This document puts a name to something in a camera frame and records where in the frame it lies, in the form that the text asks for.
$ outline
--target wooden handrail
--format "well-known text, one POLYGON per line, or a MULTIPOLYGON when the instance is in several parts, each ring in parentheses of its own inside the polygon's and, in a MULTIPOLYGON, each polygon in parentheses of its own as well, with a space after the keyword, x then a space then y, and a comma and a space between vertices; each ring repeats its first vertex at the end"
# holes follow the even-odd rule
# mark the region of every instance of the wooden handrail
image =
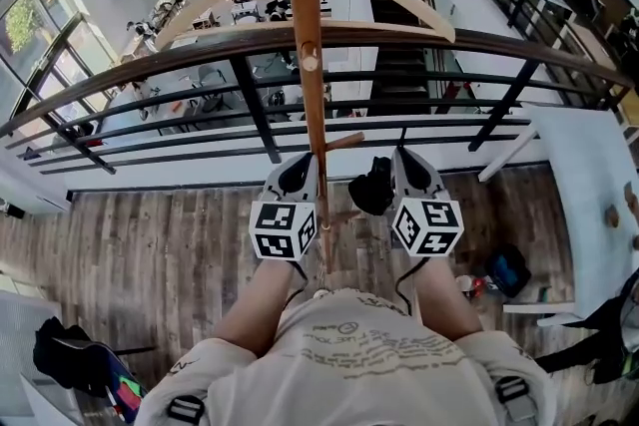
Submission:
MULTIPOLYGON (((436 36, 378 29, 323 27, 321 35, 322 45, 328 48, 396 45, 479 52, 524 60, 533 59, 542 64, 561 66, 592 75, 611 84, 634 88, 634 82, 629 77, 584 58, 537 43, 495 34, 457 29, 454 43, 436 36)), ((84 80, 38 103, 4 124, 0 128, 0 137, 9 135, 21 126, 55 109, 114 86, 234 56, 255 55, 283 49, 292 50, 295 43, 292 29, 243 31, 240 34, 221 33, 211 36, 210 41, 206 43, 196 43, 142 57, 84 80)))

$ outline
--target tree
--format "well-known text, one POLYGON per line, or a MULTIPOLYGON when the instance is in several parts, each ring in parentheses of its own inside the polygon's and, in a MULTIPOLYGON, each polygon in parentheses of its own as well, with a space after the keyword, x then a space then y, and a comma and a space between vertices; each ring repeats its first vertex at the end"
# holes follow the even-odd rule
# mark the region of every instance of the tree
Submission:
POLYGON ((16 53, 26 47, 40 27, 42 19, 35 0, 17 0, 7 13, 7 35, 11 50, 16 53))

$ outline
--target strap buckle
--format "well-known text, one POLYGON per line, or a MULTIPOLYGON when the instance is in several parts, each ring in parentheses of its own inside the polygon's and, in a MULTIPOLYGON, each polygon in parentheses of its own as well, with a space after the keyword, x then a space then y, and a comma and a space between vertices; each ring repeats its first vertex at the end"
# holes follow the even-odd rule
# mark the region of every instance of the strap buckle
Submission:
POLYGON ((200 424, 204 415, 204 403, 195 396, 178 396, 171 401, 167 415, 189 424, 200 424))
POLYGON ((506 376, 495 383, 497 399, 506 409, 512 423, 536 425, 537 407, 529 396, 528 384, 518 376, 506 376))

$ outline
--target wooden floor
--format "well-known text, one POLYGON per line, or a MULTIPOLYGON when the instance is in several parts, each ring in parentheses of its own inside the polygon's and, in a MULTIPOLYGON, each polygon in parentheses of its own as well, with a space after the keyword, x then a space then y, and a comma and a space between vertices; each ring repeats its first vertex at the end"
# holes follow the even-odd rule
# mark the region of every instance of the wooden floor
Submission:
MULTIPOLYGON (((550 300, 572 297, 565 221, 547 166, 503 171, 486 185, 475 174, 444 181, 461 202, 466 228, 455 252, 456 270, 480 266, 500 243, 512 242, 534 275, 524 301, 542 289, 550 300)), ((157 345, 152 353, 127 357, 140 380, 152 387, 175 360, 211 334, 251 279, 258 261, 248 223, 258 193, 76 195, 70 214, 0 218, 0 269, 43 287, 62 304, 66 323, 80 324, 97 340, 114 348, 157 345)), ((334 212, 352 209, 345 185, 331 186, 330 194, 334 212)), ((331 274, 325 274, 316 243, 306 256, 307 273, 314 277, 300 301, 319 286, 350 286, 402 305, 393 287, 409 262, 402 249, 392 248, 385 217, 361 214, 336 229, 332 242, 331 274)), ((486 327, 507 331, 532 356, 588 335, 563 327, 539 329, 534 317, 504 315, 494 297, 482 297, 476 306, 486 327)), ((553 378, 561 425, 598 412, 600 420, 621 418, 639 396, 637 386, 625 381, 588 386, 582 368, 553 378)), ((88 424, 115 422, 94 410, 87 414, 88 424)))

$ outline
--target staircase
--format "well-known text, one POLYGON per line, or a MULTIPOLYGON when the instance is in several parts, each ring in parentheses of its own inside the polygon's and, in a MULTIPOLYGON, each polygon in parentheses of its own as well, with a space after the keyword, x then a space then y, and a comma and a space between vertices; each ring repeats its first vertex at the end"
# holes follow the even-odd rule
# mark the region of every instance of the staircase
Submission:
MULTIPOLYGON (((399 25, 418 26, 417 18, 392 0, 370 0, 372 6, 372 16, 378 23, 394 23, 399 25)), ((402 50, 396 47, 379 47, 377 54, 376 71, 405 71, 424 72, 424 55, 421 50, 402 50)), ((390 84, 385 85, 379 81, 373 81, 370 97, 372 99, 383 100, 400 94, 403 98, 428 98, 427 83, 423 85, 410 84, 390 84)), ((370 116, 394 115, 394 114, 429 114, 428 107, 402 108, 401 112, 396 112, 393 107, 375 107, 368 110, 370 116)))

